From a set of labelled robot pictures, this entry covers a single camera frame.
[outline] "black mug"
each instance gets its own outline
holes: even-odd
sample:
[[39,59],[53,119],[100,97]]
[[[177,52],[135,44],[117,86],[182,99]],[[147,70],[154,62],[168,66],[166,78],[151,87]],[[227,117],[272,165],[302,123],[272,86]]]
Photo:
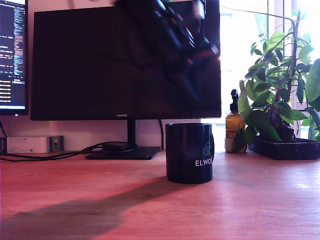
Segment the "black mug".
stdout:
[[215,144],[211,124],[166,124],[165,146],[169,181],[202,184],[212,180]]

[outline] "plant pot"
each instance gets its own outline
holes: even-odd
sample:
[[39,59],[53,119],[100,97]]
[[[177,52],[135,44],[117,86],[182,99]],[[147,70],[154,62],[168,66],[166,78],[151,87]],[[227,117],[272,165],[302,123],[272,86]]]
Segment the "plant pot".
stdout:
[[296,137],[296,143],[270,142],[257,137],[249,148],[275,160],[320,159],[320,142]]

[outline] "monitor screen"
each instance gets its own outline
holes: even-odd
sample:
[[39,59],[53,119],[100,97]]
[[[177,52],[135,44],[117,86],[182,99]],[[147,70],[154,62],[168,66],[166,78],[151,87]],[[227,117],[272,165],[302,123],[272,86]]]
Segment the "monitor screen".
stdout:
[[28,115],[27,3],[0,0],[0,115]]
[[[171,7],[196,36],[192,1]],[[208,1],[205,36],[220,48],[218,1]],[[219,54],[174,80],[146,66],[143,36],[116,6],[36,12],[30,118],[184,119],[221,116]]]

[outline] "monitor base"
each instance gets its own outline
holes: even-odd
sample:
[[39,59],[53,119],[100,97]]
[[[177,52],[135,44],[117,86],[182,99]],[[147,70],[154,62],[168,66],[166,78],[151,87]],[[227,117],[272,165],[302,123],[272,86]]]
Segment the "monitor base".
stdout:
[[92,160],[150,160],[160,150],[159,146],[138,146],[135,150],[110,153],[97,151],[86,156],[86,159]]

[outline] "monitor stand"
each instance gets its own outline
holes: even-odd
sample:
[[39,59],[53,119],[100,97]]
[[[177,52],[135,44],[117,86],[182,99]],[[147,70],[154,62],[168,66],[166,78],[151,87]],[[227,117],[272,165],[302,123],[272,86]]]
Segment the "monitor stand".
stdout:
[[[136,145],[136,119],[127,120],[127,142],[131,146]],[[110,153],[104,150],[97,151],[97,153],[91,153],[86,156],[86,159],[97,160],[150,160],[160,150],[159,146],[137,146],[132,151]]]

